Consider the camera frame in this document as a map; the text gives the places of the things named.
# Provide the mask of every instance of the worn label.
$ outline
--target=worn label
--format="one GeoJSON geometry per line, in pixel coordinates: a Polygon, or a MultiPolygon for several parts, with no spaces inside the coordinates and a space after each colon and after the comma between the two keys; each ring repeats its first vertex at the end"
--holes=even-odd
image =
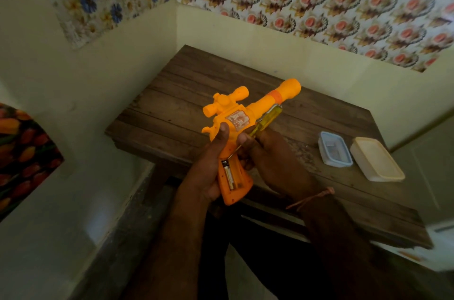
{"type": "Polygon", "coordinates": [[[231,115],[227,116],[226,119],[232,122],[236,131],[244,129],[249,124],[249,116],[241,110],[235,111],[231,115]]]}

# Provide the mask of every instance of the wall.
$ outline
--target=wall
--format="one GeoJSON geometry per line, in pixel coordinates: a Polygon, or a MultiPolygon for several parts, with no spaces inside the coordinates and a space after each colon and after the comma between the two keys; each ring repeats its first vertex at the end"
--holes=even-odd
{"type": "Polygon", "coordinates": [[[177,7],[177,49],[188,44],[369,109],[392,147],[454,107],[454,50],[423,74],[292,35],[177,7]]]}
{"type": "Polygon", "coordinates": [[[0,99],[34,116],[67,159],[0,224],[0,297],[62,299],[149,166],[103,131],[175,54],[175,3],[79,50],[48,0],[2,0],[0,21],[0,99]]]}

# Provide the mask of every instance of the plastic food container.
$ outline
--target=plastic food container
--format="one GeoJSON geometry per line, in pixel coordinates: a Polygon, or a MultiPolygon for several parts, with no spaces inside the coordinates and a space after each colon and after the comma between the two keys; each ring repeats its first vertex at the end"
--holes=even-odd
{"type": "Polygon", "coordinates": [[[391,154],[376,139],[356,137],[350,152],[361,171],[370,181],[403,181],[404,172],[396,164],[391,154]]]}
{"type": "Polygon", "coordinates": [[[326,165],[347,167],[353,165],[350,152],[342,137],[326,131],[320,133],[318,148],[321,158],[326,165]]]}

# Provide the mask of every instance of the hand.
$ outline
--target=hand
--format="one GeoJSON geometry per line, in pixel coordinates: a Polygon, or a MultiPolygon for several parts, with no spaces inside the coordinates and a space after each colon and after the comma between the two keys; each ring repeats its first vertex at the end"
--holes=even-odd
{"type": "Polygon", "coordinates": [[[321,191],[315,178],[298,162],[281,134],[266,128],[253,139],[241,133],[238,158],[248,171],[254,166],[272,189],[298,201],[321,191]]]}
{"type": "Polygon", "coordinates": [[[208,200],[208,202],[219,197],[221,191],[216,181],[218,158],[228,141],[228,137],[229,126],[223,122],[216,137],[205,147],[197,161],[193,163],[180,188],[184,187],[191,192],[196,192],[197,195],[200,195],[203,200],[208,200]]]}

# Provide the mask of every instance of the orange stripe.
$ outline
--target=orange stripe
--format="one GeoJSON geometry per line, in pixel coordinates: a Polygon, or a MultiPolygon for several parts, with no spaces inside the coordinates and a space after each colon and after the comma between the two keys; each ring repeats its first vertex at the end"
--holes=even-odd
{"type": "Polygon", "coordinates": [[[276,104],[280,105],[282,104],[282,96],[281,93],[279,93],[278,90],[272,90],[270,93],[268,93],[269,96],[272,96],[276,102],[276,104]]]}

